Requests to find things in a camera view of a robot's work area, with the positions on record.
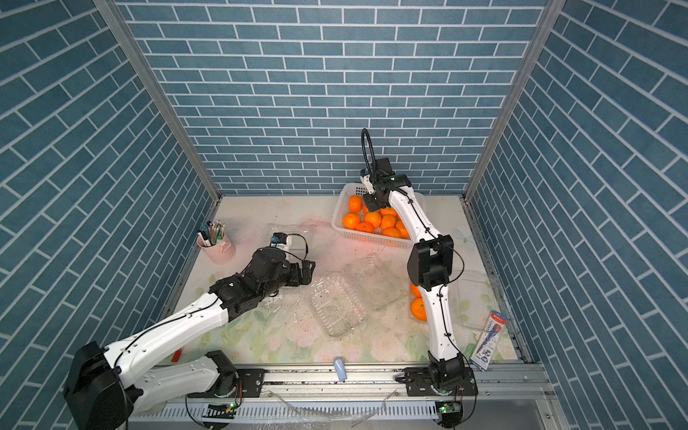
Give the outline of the white perforated plastic basket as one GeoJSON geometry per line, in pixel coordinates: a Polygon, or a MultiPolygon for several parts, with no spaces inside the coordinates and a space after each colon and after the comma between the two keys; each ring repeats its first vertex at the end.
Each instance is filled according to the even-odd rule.
{"type": "Polygon", "coordinates": [[[362,184],[346,184],[335,204],[331,226],[344,238],[376,243],[385,247],[413,247],[409,232],[401,217],[392,208],[381,209],[369,215],[363,196],[367,193],[362,184]]]}

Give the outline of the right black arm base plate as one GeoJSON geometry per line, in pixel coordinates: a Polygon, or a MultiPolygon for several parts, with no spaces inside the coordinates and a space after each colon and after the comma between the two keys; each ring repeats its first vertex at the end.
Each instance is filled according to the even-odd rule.
{"type": "Polygon", "coordinates": [[[464,367],[460,372],[449,372],[441,376],[428,367],[406,367],[394,376],[396,383],[402,384],[410,397],[456,396],[475,397],[478,385],[473,370],[464,367]]]}

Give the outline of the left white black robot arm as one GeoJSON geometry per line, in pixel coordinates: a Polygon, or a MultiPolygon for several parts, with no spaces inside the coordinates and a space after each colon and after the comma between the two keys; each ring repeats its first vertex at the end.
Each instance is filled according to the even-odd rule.
{"type": "Polygon", "coordinates": [[[232,322],[282,287],[311,283],[315,262],[292,263],[279,247],[257,249],[242,272],[216,281],[170,317],[105,347],[91,342],[75,353],[64,398],[80,429],[116,429],[135,413],[193,393],[238,399],[238,371],[220,350],[186,364],[161,360],[208,331],[232,322]]]}

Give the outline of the blue white packaged item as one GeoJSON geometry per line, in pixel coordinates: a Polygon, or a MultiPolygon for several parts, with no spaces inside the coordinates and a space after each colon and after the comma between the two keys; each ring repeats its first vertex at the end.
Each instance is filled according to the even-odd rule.
{"type": "Polygon", "coordinates": [[[470,361],[480,371],[486,371],[496,353],[499,337],[506,329],[507,317],[498,311],[492,311],[487,317],[487,323],[481,334],[477,347],[470,361]]]}

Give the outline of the clear plastic clamshell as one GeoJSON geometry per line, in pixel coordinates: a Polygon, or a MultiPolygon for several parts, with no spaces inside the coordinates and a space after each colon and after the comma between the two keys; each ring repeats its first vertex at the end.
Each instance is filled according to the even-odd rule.
{"type": "Polygon", "coordinates": [[[448,286],[453,326],[482,331],[493,311],[500,311],[492,282],[485,268],[467,269],[448,286]]]}
{"type": "Polygon", "coordinates": [[[312,237],[315,234],[315,226],[312,224],[269,224],[267,238],[270,247],[270,240],[275,232],[290,234],[292,245],[288,249],[288,252],[297,254],[298,256],[306,256],[309,252],[309,245],[312,237]]]}
{"type": "Polygon", "coordinates": [[[340,339],[400,300],[403,285],[403,277],[369,254],[315,279],[307,303],[324,332],[340,339]]]}

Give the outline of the red white marker pen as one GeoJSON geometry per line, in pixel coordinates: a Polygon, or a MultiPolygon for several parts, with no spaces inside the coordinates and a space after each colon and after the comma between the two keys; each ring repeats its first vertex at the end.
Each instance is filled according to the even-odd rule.
{"type": "Polygon", "coordinates": [[[173,356],[172,356],[170,362],[171,362],[171,363],[177,363],[177,362],[179,362],[180,357],[181,357],[181,355],[182,355],[182,352],[183,352],[183,349],[182,349],[182,348],[177,349],[177,350],[175,351],[175,353],[173,354],[173,356]]]}

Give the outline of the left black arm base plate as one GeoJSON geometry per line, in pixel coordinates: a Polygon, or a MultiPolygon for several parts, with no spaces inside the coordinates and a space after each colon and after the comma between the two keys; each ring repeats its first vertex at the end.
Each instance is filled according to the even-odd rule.
{"type": "Polygon", "coordinates": [[[262,368],[240,368],[233,374],[221,374],[214,396],[218,398],[254,399],[263,390],[266,371],[262,368]]]}

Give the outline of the orange box one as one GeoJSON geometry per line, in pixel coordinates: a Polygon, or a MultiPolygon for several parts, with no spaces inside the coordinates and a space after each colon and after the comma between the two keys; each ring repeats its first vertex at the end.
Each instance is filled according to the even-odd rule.
{"type": "Polygon", "coordinates": [[[410,238],[410,234],[408,233],[404,223],[401,220],[398,220],[396,222],[395,227],[400,232],[402,238],[406,238],[406,239],[410,238]]]}
{"type": "Polygon", "coordinates": [[[421,298],[421,293],[420,293],[419,288],[416,285],[414,285],[413,283],[410,284],[410,291],[411,291],[412,295],[415,296],[416,298],[421,298]]]}
{"type": "Polygon", "coordinates": [[[363,211],[363,198],[359,195],[352,195],[349,197],[348,207],[349,211],[352,213],[359,213],[363,211]]]}

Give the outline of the small light blue cylinder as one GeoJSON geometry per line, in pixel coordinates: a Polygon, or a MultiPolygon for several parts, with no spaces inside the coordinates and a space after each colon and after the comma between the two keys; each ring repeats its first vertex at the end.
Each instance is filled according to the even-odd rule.
{"type": "Polygon", "coordinates": [[[333,361],[333,368],[335,370],[335,373],[337,374],[338,380],[341,383],[345,383],[348,379],[348,374],[346,371],[344,361],[341,358],[335,358],[335,360],[333,361]]]}

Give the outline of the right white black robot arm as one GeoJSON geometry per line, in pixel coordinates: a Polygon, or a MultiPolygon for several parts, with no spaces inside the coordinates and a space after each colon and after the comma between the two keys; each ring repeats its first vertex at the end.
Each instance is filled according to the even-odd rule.
{"type": "Polygon", "coordinates": [[[374,177],[361,171],[364,202],[370,211],[391,207],[400,216],[413,247],[407,263],[410,282],[420,291],[430,331],[428,372],[435,385],[465,374],[465,360],[453,335],[448,285],[452,282],[454,243],[430,221],[403,175],[374,177]]]}

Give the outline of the pink metal pen bucket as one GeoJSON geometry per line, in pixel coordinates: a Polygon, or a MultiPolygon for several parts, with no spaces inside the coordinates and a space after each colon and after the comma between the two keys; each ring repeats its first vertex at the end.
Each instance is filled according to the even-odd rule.
{"type": "Polygon", "coordinates": [[[196,233],[196,243],[213,263],[229,263],[236,254],[236,248],[230,242],[225,225],[216,221],[206,221],[196,233]]]}

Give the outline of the orange box three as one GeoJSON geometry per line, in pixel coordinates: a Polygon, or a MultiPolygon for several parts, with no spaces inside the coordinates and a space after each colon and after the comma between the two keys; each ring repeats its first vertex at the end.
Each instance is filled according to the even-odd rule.
{"type": "Polygon", "coordinates": [[[410,313],[419,321],[427,321],[425,303],[421,297],[417,297],[411,302],[410,313]]]}
{"type": "Polygon", "coordinates": [[[363,221],[363,222],[358,223],[358,225],[355,227],[355,229],[356,229],[356,231],[365,232],[365,233],[374,233],[376,231],[376,227],[367,221],[363,221]]]}
{"type": "Polygon", "coordinates": [[[378,211],[369,211],[364,215],[364,221],[373,224],[378,229],[381,225],[382,217],[378,211]]]}

